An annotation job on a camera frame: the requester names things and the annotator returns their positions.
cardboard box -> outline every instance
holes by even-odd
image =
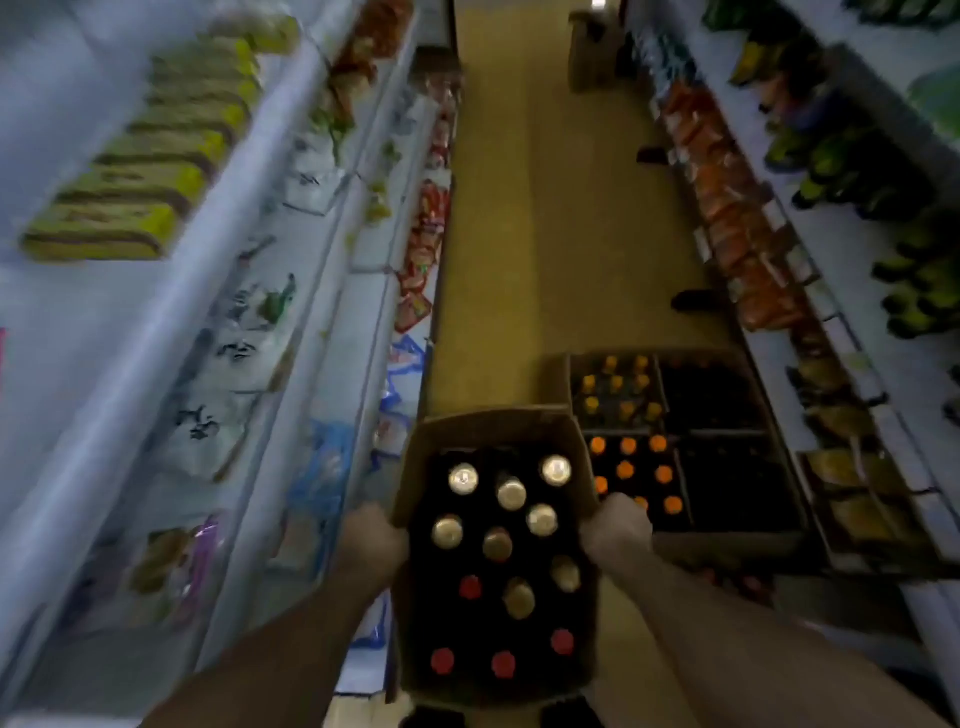
[[[413,544],[413,539],[423,530],[417,527],[416,521],[418,506],[427,495],[428,489],[448,488],[441,479],[439,482],[436,477],[431,480],[430,467],[435,456],[450,449],[484,449],[523,444],[543,445],[570,461],[573,476],[557,491],[557,497],[565,498],[565,505],[576,522],[589,519],[599,507],[599,502],[594,492],[589,454],[580,427],[566,407],[531,406],[432,417],[419,422],[410,434],[403,455],[400,485],[392,515],[394,525],[401,528],[411,528],[413,525],[412,530],[416,532],[411,536]],[[485,481],[481,475],[477,492],[467,497],[475,497],[482,489],[492,487],[493,482]],[[522,518],[522,511],[516,515]],[[575,669],[570,670],[570,674],[564,679],[560,679],[546,668],[537,668],[538,677],[535,678],[535,683],[531,685],[530,681],[526,680],[523,684],[517,684],[516,690],[511,686],[511,681],[496,681],[492,677],[490,682],[485,684],[465,686],[463,681],[459,681],[451,685],[433,672],[429,659],[423,659],[423,641],[430,637],[423,632],[429,632],[429,628],[424,629],[421,626],[418,633],[417,627],[416,613],[420,604],[415,585],[417,574],[420,574],[420,578],[423,577],[422,572],[416,571],[416,562],[417,552],[413,547],[411,561],[401,569],[394,583],[393,599],[399,647],[400,686],[409,692],[417,703],[452,709],[544,704],[571,696],[589,684],[596,662],[599,573],[586,562],[585,557],[579,562],[582,587],[576,595],[578,604],[583,605],[582,609],[578,607],[578,615],[582,618],[576,635],[577,651],[574,656],[564,658],[575,661]],[[518,628],[524,628],[525,624],[526,622],[519,622],[517,625]],[[469,624],[465,624],[464,629],[469,629]]]
[[[575,11],[568,20],[573,26],[567,66],[570,90],[581,93],[611,84],[616,73],[616,55],[625,38],[616,14]]]
[[[698,532],[695,515],[696,504],[694,503],[691,506],[694,524],[693,530],[685,533],[655,533],[653,537],[654,551],[667,561],[676,564],[691,567],[718,566],[728,569],[736,569],[743,564],[763,561],[779,563],[789,561],[797,556],[807,541],[809,533],[809,518],[804,506],[804,499],[800,493],[800,485],[790,465],[789,456],[780,439],[780,433],[777,430],[773,415],[770,413],[762,390],[756,383],[753,370],[744,357],[735,351],[707,351],[697,349],[607,350],[584,354],[567,354],[562,357],[560,362],[555,361],[548,368],[550,373],[549,377],[553,380],[553,383],[549,385],[550,400],[564,400],[572,411],[574,406],[572,382],[579,380],[586,374],[598,372],[604,357],[610,354],[617,356],[621,362],[632,361],[638,354],[644,354],[650,357],[651,367],[658,366],[657,362],[659,357],[697,357],[704,355],[734,366],[740,374],[749,380],[752,397],[762,413],[762,426],[761,428],[753,430],[753,432],[763,432],[770,438],[776,459],[783,465],[786,486],[789,489],[790,497],[796,509],[799,527],[788,531],[771,533]],[[654,371],[651,379],[651,386],[661,387],[662,378],[659,371]],[[660,389],[660,391],[656,393],[656,399],[664,403],[666,414],[669,416],[669,396]],[[716,434],[722,436],[723,432],[718,430]],[[682,469],[680,471],[680,478],[684,478]]]

crate of bottles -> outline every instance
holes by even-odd
[[[596,568],[579,523],[597,508],[563,407],[427,419],[411,434],[394,521],[401,686],[433,705],[511,706],[593,677]]]
[[[723,351],[571,354],[564,388],[602,499],[646,509],[676,560],[789,556],[807,518],[746,362]]]

tan floor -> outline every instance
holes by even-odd
[[[564,351],[729,345],[722,325],[671,311],[704,283],[666,168],[635,163],[657,140],[628,87],[566,87],[573,0],[468,0],[458,6],[466,100],[431,414],[540,400],[544,359]],[[592,702],[607,728],[696,721],[645,623],[609,584],[601,598]],[[388,728],[409,711],[338,700],[336,728]],[[483,714],[471,726],[537,725]]]

